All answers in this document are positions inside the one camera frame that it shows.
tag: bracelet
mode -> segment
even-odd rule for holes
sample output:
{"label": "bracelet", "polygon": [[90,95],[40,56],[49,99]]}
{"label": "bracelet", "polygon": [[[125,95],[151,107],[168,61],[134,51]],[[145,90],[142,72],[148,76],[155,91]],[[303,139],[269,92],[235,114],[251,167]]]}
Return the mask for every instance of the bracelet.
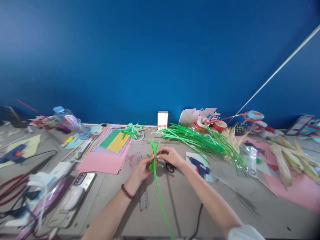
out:
{"label": "bracelet", "polygon": [[124,184],[121,185],[121,189],[127,195],[128,198],[130,198],[131,200],[134,199],[134,196],[132,196],[130,193],[128,193],[128,191],[124,188]]}

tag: hand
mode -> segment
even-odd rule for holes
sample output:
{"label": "hand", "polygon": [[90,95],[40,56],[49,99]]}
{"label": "hand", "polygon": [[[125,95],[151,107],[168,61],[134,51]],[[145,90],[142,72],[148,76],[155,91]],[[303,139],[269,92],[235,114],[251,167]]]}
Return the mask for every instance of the hand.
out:
{"label": "hand", "polygon": [[181,168],[186,162],[173,147],[161,147],[157,151],[157,159],[163,159],[177,168]]}
{"label": "hand", "polygon": [[145,180],[150,175],[150,173],[152,173],[152,171],[149,170],[149,165],[152,163],[153,159],[154,154],[152,154],[148,158],[142,159],[136,167],[136,169],[134,170],[134,173],[138,176],[141,182]]}

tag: white sleeve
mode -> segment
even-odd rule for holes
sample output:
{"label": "white sleeve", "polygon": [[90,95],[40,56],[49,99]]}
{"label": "white sleeve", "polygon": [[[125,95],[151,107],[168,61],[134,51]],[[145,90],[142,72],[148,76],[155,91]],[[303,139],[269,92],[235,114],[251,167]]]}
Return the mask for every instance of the white sleeve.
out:
{"label": "white sleeve", "polygon": [[261,234],[250,225],[232,228],[228,240],[264,240]]}

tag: forearm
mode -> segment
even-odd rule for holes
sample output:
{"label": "forearm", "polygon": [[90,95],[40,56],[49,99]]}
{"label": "forearm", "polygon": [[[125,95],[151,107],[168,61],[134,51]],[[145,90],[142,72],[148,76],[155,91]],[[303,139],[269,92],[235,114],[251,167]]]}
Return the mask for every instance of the forearm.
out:
{"label": "forearm", "polygon": [[241,220],[229,204],[190,166],[185,162],[181,171],[206,207],[212,219],[221,228],[225,238],[231,228],[242,225]]}
{"label": "forearm", "polygon": [[[125,182],[124,187],[130,195],[134,196],[140,184],[141,180],[133,173]],[[112,239],[130,202],[131,199],[119,189],[102,212],[94,219],[82,239]]]}

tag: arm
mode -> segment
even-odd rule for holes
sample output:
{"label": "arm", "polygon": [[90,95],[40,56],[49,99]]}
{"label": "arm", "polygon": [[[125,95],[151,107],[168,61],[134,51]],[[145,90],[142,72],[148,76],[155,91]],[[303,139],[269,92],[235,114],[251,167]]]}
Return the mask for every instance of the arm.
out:
{"label": "arm", "polygon": [[[132,175],[125,182],[124,188],[130,195],[134,196],[136,194],[142,181],[151,173],[148,168],[153,158],[154,155],[143,159],[136,167]],[[93,220],[92,224],[82,237],[82,240],[112,239],[130,202],[131,199],[127,197],[127,195],[120,188],[111,201]]]}
{"label": "arm", "polygon": [[[167,153],[167,155],[158,155],[160,152]],[[214,222],[222,230],[225,239],[228,239],[229,231],[232,228],[242,226],[241,220],[229,204],[174,150],[174,148],[160,148],[157,152],[157,158],[170,162],[183,172]]]}

